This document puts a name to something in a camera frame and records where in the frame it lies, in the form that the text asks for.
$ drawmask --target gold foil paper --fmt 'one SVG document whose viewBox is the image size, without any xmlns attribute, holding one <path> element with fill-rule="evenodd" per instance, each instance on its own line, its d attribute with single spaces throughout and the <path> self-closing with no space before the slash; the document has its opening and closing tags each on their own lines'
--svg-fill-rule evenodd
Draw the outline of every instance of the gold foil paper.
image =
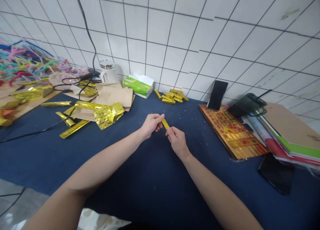
<svg viewBox="0 0 320 230">
<path fill-rule="evenodd" d="M 174 97 L 174 95 L 173 95 L 172 93 L 163 93 L 163 95 L 165 95 L 165 96 L 167 96 L 167 97 L 171 97 L 171 98 Z"/>
<path fill-rule="evenodd" d="M 187 98 L 185 95 L 181 94 L 181 93 L 178 93 L 179 96 L 182 97 L 183 100 L 185 100 L 186 102 L 189 101 L 189 98 Z"/>
<path fill-rule="evenodd" d="M 16 91 L 11 93 L 11 96 L 15 99 L 25 102 L 32 102 L 44 98 L 52 91 L 52 86 L 49 84 L 35 85 L 25 91 Z"/>
<path fill-rule="evenodd" d="M 174 100 L 169 100 L 169 99 L 165 99 L 165 98 L 162 98 L 162 102 L 170 103 L 170 104 L 176 104 L 176 101 L 174 101 Z"/>
<path fill-rule="evenodd" d="M 88 84 L 88 81 L 89 80 L 81 81 L 78 87 L 81 89 L 84 88 Z M 98 94 L 98 90 L 96 85 L 94 83 L 89 83 L 89 85 L 81 92 L 80 95 L 83 97 L 92 97 L 97 94 Z"/>
<path fill-rule="evenodd" d="M 173 101 L 173 98 L 167 97 L 167 96 L 165 96 L 165 95 L 162 95 L 162 98 L 165 98 L 165 99 L 168 99 L 168 100 L 172 100 L 172 101 Z"/>
<path fill-rule="evenodd" d="M 158 90 L 157 90 L 157 89 L 154 89 L 153 91 L 156 93 L 156 95 L 157 95 L 157 97 L 159 98 L 159 100 L 161 100 L 162 97 L 161 97 L 160 93 L 158 92 Z"/>
<path fill-rule="evenodd" d="M 173 92 L 173 93 L 176 93 L 176 94 L 178 94 L 178 93 L 183 94 L 183 91 L 177 90 L 177 89 L 170 89 L 170 92 Z"/>
<path fill-rule="evenodd" d="M 80 128 L 82 128 L 84 125 L 88 124 L 89 122 L 90 121 L 87 121 L 87 120 L 82 120 L 78 122 L 76 125 L 73 125 L 71 128 L 61 133 L 60 137 L 62 137 L 63 139 L 69 137 L 71 134 L 78 131 Z"/>
<path fill-rule="evenodd" d="M 62 107 L 62 106 L 72 106 L 72 102 L 49 102 L 49 103 L 42 103 L 41 106 L 43 107 Z"/>
<path fill-rule="evenodd" d="M 62 112 L 56 112 L 56 114 L 62 119 L 65 120 L 64 122 L 66 123 L 66 125 L 68 127 L 72 127 L 73 125 L 75 125 L 76 123 L 74 121 L 72 121 L 70 118 L 67 119 L 67 116 L 64 115 Z"/>
<path fill-rule="evenodd" d="M 167 121 L 166 121 L 165 119 L 162 120 L 162 124 L 164 125 L 164 127 L 165 127 L 166 129 L 168 129 L 169 124 L 167 123 Z"/>
<path fill-rule="evenodd" d="M 124 109 L 119 102 L 96 109 L 93 112 L 94 119 L 101 130 L 115 123 L 123 113 Z"/>
<path fill-rule="evenodd" d="M 84 102 L 84 101 L 77 101 L 75 106 L 79 108 L 90 109 L 90 110 L 97 110 L 97 109 L 106 107 L 106 105 Z"/>
<path fill-rule="evenodd" d="M 182 103 L 182 102 L 183 102 L 183 100 L 182 100 L 182 99 L 177 98 L 177 97 L 174 97 L 173 99 L 174 99 L 176 102 L 178 102 L 178 103 Z"/>
<path fill-rule="evenodd" d="M 174 98 L 178 98 L 178 99 L 182 100 L 182 97 L 180 95 L 178 95 L 176 93 L 172 93 L 172 94 L 174 95 Z"/>
</svg>

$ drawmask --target gold paper roll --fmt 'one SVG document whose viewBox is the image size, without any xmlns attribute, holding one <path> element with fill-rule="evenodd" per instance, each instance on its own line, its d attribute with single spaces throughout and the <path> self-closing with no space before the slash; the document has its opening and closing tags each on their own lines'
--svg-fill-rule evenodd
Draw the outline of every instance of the gold paper roll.
<svg viewBox="0 0 320 230">
<path fill-rule="evenodd" d="M 89 122 L 90 121 L 87 121 L 87 120 L 82 120 L 78 122 L 76 125 L 73 125 L 71 128 L 61 133 L 60 137 L 62 137 L 63 139 L 69 137 L 71 134 L 78 131 L 80 128 L 82 128 L 84 125 L 88 124 Z"/>
<path fill-rule="evenodd" d="M 181 94 L 181 93 L 178 93 L 179 96 L 182 97 L 183 100 L 185 100 L 186 102 L 189 101 L 189 98 L 187 98 L 185 95 Z"/>
<path fill-rule="evenodd" d="M 58 114 L 58 116 L 62 119 L 65 120 L 67 118 L 66 115 L 64 115 L 62 112 L 56 112 L 56 114 Z M 70 118 L 68 118 L 67 120 L 64 121 L 66 123 L 66 125 L 68 127 L 72 127 L 73 125 L 75 125 L 76 123 L 74 121 L 72 121 Z"/>
<path fill-rule="evenodd" d="M 173 93 L 173 95 L 174 95 L 174 98 L 178 98 L 178 99 L 182 100 L 182 97 L 180 95 L 178 95 L 176 93 Z"/>
<path fill-rule="evenodd" d="M 169 124 L 167 123 L 167 121 L 166 121 L 165 119 L 162 120 L 162 124 L 164 125 L 164 127 L 165 127 L 166 129 L 168 129 Z"/>
<path fill-rule="evenodd" d="M 183 91 L 181 91 L 181 90 L 177 90 L 177 89 L 170 89 L 170 92 L 173 92 L 173 93 L 181 93 L 181 94 L 183 94 Z"/>
<path fill-rule="evenodd" d="M 172 100 L 172 101 L 173 101 L 173 98 L 167 97 L 167 96 L 165 96 L 165 95 L 162 95 L 162 98 L 165 98 L 165 99 L 168 99 L 168 100 Z"/>
<path fill-rule="evenodd" d="M 169 100 L 169 99 L 165 99 L 165 98 L 162 98 L 162 102 L 170 103 L 170 104 L 176 104 L 176 101 L 174 101 L 174 100 Z"/>
<path fill-rule="evenodd" d="M 179 99 L 179 98 L 177 98 L 177 97 L 174 97 L 173 99 L 174 99 L 176 102 L 178 102 L 178 103 L 182 103 L 182 102 L 183 102 L 182 99 Z"/>
<path fill-rule="evenodd" d="M 163 93 L 163 95 L 165 95 L 165 96 L 167 96 L 167 97 L 171 97 L 171 98 L 174 97 L 174 95 L 173 95 L 172 93 Z"/>
<path fill-rule="evenodd" d="M 153 91 L 156 93 L 156 95 L 157 95 L 157 97 L 159 98 L 159 100 L 161 100 L 162 97 L 161 97 L 160 93 L 158 92 L 158 90 L 157 90 L 157 89 L 154 89 Z"/>
<path fill-rule="evenodd" d="M 91 109 L 91 110 L 97 110 L 97 109 L 106 107 L 106 105 L 84 102 L 84 101 L 77 101 L 75 106 L 79 108 L 85 108 L 85 109 Z"/>
<path fill-rule="evenodd" d="M 72 106 L 72 102 L 49 102 L 49 103 L 42 103 L 41 106 L 43 107 L 61 107 L 61 106 Z"/>
</svg>

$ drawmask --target right hand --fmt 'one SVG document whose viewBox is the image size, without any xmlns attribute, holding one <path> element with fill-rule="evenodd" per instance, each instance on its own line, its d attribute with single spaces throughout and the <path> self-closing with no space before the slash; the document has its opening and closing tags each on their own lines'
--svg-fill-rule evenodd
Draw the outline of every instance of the right hand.
<svg viewBox="0 0 320 230">
<path fill-rule="evenodd" d="M 171 142 L 171 147 L 177 156 L 183 160 L 189 155 L 191 155 L 184 132 L 180 131 L 176 127 L 168 127 L 166 136 L 168 136 L 169 141 Z"/>
</svg>

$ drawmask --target black phone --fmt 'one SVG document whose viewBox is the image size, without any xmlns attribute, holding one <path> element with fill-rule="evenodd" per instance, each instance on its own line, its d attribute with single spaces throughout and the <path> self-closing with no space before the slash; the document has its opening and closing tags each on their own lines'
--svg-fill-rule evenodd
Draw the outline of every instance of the black phone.
<svg viewBox="0 0 320 230">
<path fill-rule="evenodd" d="M 280 193 L 285 196 L 290 194 L 294 174 L 293 166 L 282 164 L 274 158 L 272 153 L 268 153 L 264 156 L 258 171 Z"/>
</svg>

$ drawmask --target table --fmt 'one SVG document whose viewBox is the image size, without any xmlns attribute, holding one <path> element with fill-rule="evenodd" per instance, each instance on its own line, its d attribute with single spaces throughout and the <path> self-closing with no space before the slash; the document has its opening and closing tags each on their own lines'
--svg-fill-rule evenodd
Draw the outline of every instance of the table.
<svg viewBox="0 0 320 230">
<path fill-rule="evenodd" d="M 51 101 L 75 101 L 59 94 Z M 84 162 L 137 130 L 149 113 L 164 113 L 183 130 L 191 153 L 219 177 L 250 209 L 264 229 L 319 226 L 320 181 L 297 169 L 290 196 L 281 195 L 257 169 L 262 157 L 234 162 L 197 106 L 136 97 L 129 112 L 101 131 L 91 122 L 67 139 L 60 124 L 36 136 L 0 144 L 0 178 L 51 195 Z M 0 140 L 39 131 L 60 121 L 66 107 L 38 107 L 0 131 Z M 171 149 L 165 130 L 153 133 L 88 199 L 86 207 L 118 218 L 166 229 L 220 229 L 186 169 Z"/>
</svg>

